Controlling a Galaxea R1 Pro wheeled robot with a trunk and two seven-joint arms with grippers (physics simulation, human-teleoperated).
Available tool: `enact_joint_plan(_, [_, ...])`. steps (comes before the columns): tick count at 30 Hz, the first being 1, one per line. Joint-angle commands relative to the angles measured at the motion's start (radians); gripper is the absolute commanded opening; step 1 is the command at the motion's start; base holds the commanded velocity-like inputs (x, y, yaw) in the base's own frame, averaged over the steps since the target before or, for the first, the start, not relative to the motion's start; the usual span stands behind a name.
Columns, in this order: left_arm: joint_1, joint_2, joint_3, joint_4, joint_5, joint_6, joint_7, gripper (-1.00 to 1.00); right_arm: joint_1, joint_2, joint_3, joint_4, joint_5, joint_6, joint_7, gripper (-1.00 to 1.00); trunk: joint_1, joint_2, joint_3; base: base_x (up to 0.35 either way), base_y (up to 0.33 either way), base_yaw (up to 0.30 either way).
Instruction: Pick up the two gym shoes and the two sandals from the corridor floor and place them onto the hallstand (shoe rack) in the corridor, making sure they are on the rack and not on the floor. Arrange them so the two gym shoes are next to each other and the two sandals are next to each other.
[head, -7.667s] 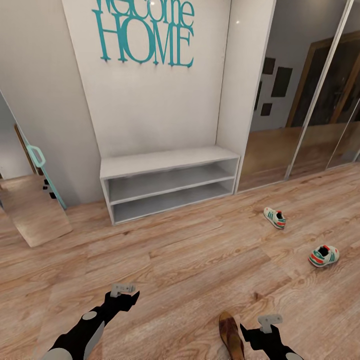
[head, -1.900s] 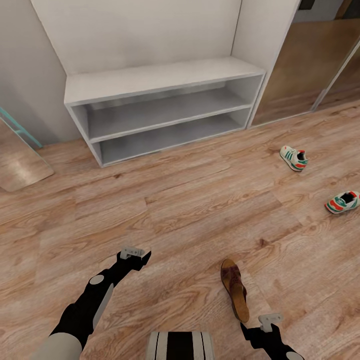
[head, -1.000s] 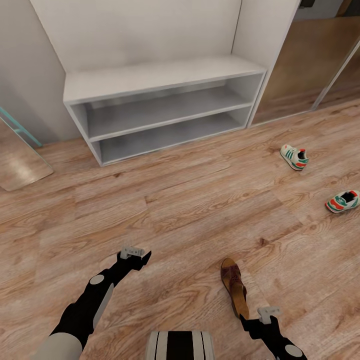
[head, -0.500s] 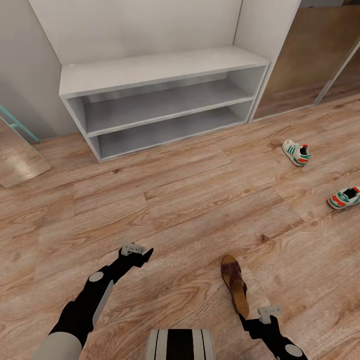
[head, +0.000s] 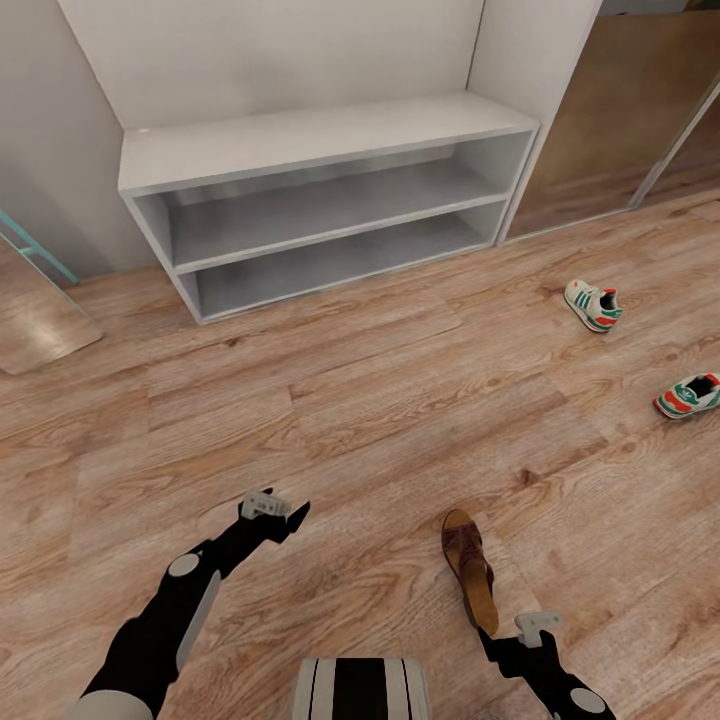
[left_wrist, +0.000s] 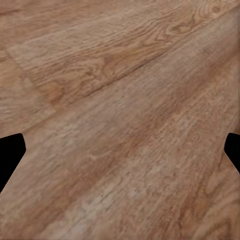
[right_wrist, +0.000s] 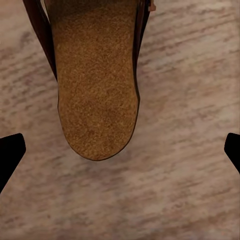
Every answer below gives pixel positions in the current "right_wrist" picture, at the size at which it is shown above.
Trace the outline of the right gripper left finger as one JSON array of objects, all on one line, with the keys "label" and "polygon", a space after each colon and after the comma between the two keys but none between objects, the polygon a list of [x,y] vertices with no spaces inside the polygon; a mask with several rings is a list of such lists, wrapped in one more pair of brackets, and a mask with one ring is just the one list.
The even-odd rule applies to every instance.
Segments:
[{"label": "right gripper left finger", "polygon": [[0,193],[26,152],[21,133],[0,138]]}]

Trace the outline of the sandal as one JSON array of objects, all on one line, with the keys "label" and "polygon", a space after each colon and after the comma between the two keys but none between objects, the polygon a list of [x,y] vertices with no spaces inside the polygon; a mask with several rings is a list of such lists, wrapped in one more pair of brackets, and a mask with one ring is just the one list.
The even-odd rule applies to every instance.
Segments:
[{"label": "sandal", "polygon": [[63,134],[103,161],[131,140],[139,113],[137,61],[154,0],[23,0],[58,84]]}]

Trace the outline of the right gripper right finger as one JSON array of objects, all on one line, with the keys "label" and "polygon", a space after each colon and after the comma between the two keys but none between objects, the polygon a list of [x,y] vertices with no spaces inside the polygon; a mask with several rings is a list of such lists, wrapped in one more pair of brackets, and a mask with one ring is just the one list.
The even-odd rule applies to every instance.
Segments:
[{"label": "right gripper right finger", "polygon": [[229,133],[226,138],[224,151],[240,173],[240,135]]}]

